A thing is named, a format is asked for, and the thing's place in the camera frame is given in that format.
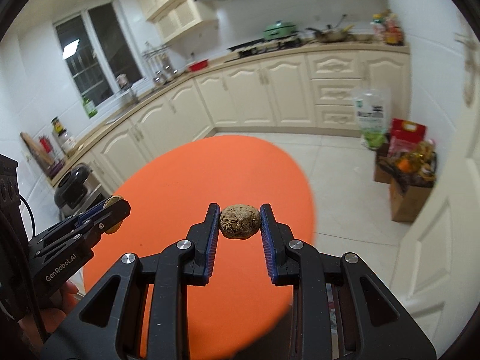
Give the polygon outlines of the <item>person's left hand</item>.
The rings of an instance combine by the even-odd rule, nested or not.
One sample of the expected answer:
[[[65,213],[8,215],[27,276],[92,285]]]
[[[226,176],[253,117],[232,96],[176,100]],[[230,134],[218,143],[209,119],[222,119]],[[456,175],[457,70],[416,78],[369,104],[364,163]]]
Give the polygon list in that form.
[[[76,300],[78,291],[78,287],[72,283],[72,281],[68,280],[60,288],[60,294],[62,297],[61,306],[41,311],[41,317],[48,333],[53,333],[59,327],[61,322],[64,321],[66,316],[75,308],[78,303],[78,300]],[[22,318],[19,321],[19,326],[23,329],[24,335],[30,345],[37,352],[40,352],[43,343],[32,315],[27,315]]]

